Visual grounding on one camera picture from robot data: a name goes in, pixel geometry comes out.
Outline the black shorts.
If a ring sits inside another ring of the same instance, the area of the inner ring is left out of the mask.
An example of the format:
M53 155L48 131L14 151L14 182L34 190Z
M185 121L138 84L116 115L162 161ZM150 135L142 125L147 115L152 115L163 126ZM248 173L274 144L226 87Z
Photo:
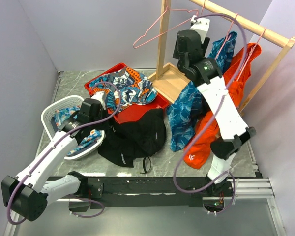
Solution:
M144 113L138 121L113 123L98 154L120 167L133 168L133 161L143 160L142 174L151 170L151 157L159 152L166 141L164 111L161 108Z

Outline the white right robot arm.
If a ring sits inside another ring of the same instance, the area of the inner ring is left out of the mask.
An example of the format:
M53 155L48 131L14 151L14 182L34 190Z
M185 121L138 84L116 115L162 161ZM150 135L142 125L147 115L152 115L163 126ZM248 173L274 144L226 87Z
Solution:
M225 83L216 60L204 56L201 36L195 30L177 33L173 57L178 59L179 71L194 82L212 111L212 117L186 150L191 149L214 121L220 129L220 138L210 143L213 161L207 174L209 181L205 184L206 192L216 196L223 189L222 183L230 173L233 158L241 146L256 134L256 130L249 127L240 116L229 94L231 84Z

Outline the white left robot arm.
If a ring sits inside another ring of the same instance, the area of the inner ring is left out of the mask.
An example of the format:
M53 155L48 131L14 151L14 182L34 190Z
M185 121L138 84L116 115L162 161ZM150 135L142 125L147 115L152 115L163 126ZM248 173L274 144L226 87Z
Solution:
M89 195L88 179L79 172L69 172L53 183L47 183L47 180L63 159L78 159L101 145L111 118L104 100L93 96L82 101L80 108L61 122L37 158L15 177L3 179L1 190L9 223L19 224L12 219L12 212L24 220L34 221L48 205L62 197Z

